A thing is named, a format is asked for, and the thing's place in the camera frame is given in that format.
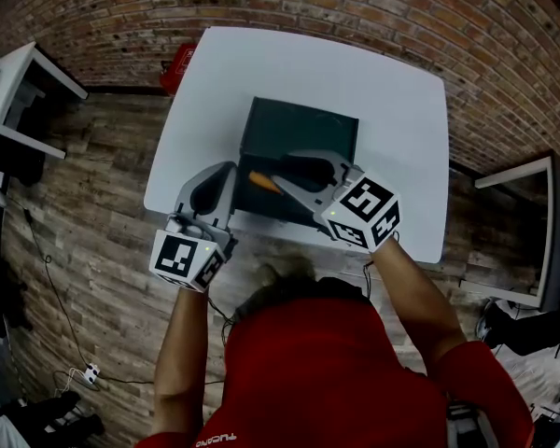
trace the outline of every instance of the brick wall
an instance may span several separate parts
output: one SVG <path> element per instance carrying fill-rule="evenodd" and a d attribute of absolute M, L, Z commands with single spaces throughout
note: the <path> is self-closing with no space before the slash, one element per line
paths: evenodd
<path fill-rule="evenodd" d="M 551 0 L 0 0 L 0 54 L 35 39 L 85 85 L 158 86 L 210 25 L 314 35 L 446 83 L 451 157 L 487 173 L 560 154 L 560 11 Z"/>

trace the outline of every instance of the wooden floor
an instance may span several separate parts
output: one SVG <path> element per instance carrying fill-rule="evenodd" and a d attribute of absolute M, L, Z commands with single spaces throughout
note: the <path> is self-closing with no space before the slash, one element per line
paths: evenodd
<path fill-rule="evenodd" d="M 149 169 L 170 103 L 155 96 L 93 94 L 87 102 L 54 106 L 49 113 L 56 114 L 45 138 L 66 149 L 66 160 L 48 159 L 39 184 L 28 189 L 13 180 L 8 192 L 31 210 L 37 240 L 52 257 L 50 274 L 83 356 L 97 363 L 103 376 L 152 380 L 175 300 L 175 289 L 147 269 L 155 230 L 163 227 L 165 216 L 143 207 Z M 476 191 L 460 173 L 451 171 L 450 176 L 443 258 L 439 264 L 424 264 L 424 269 L 453 302 L 465 332 L 472 337 L 484 300 L 458 289 L 461 278 L 530 285 L 536 275 L 519 257 L 524 241 L 516 235 L 521 224 L 515 212 L 518 203 L 493 189 Z M 262 262 L 283 271 L 291 258 L 305 256 L 312 260 L 317 275 L 335 275 L 364 287 L 362 265 L 367 260 L 360 255 L 247 233 L 235 235 L 240 244 L 211 288 L 213 300 L 227 314 L 257 288 L 254 271 Z M 82 361 L 16 204 L 10 204 L 5 215 L 2 255 L 29 286 L 26 312 L 35 329 L 11 333 L 22 383 L 32 399 L 52 396 L 52 373 L 82 368 Z M 420 357 L 396 319 L 377 273 L 372 275 L 372 301 L 400 360 L 421 371 Z M 222 323 L 219 315 L 210 312 L 208 381 L 224 378 Z M 560 356 L 554 359 L 553 350 L 521 358 L 503 348 L 497 356 L 528 402 L 539 404 L 553 396 L 560 380 Z M 56 376 L 62 387 L 65 377 Z M 97 385 L 99 392 L 76 386 L 84 409 L 98 413 L 106 427 L 105 434 L 90 445 L 130 446 L 145 437 L 152 414 L 152 385 L 104 380 Z M 207 386 L 206 417 L 219 406 L 222 389 L 222 384 Z"/>

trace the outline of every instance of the red object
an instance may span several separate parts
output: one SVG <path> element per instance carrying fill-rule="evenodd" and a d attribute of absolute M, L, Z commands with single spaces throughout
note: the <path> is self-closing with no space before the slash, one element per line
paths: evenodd
<path fill-rule="evenodd" d="M 526 448 L 533 424 L 489 348 L 468 342 L 434 372 L 403 369 L 373 307 L 358 301 L 292 301 L 238 324 L 226 347 L 222 406 L 192 446 L 446 446 L 444 395 L 476 403 L 500 448 Z M 161 433 L 137 448 L 176 448 Z"/>
<path fill-rule="evenodd" d="M 197 45 L 185 43 L 180 46 L 176 52 L 175 59 L 172 64 L 165 70 L 161 72 L 160 84 L 161 87 L 168 92 L 170 95 L 175 95 L 180 85 L 180 81 L 183 79 L 187 67 L 189 66 L 190 59 L 195 52 Z"/>

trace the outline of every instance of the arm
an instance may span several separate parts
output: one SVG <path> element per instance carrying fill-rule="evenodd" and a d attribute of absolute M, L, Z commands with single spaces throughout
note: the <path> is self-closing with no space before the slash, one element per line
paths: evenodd
<path fill-rule="evenodd" d="M 187 447 L 195 441 L 203 426 L 206 359 L 207 294 L 181 288 L 156 365 L 153 434 L 185 433 Z"/>
<path fill-rule="evenodd" d="M 467 340 L 455 310 L 394 238 L 372 258 L 402 326 L 431 370 L 450 349 Z"/>

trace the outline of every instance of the shirt logo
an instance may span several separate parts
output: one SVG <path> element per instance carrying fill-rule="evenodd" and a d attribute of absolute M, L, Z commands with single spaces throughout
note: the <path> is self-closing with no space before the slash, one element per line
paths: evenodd
<path fill-rule="evenodd" d="M 234 433 L 231 433 L 230 435 L 228 434 L 219 435 L 212 438 L 208 438 L 205 441 L 197 441 L 195 448 L 199 448 L 200 446 L 208 446 L 214 443 L 220 443 L 221 441 L 232 441 L 232 440 L 236 440 L 236 436 L 234 435 Z"/>

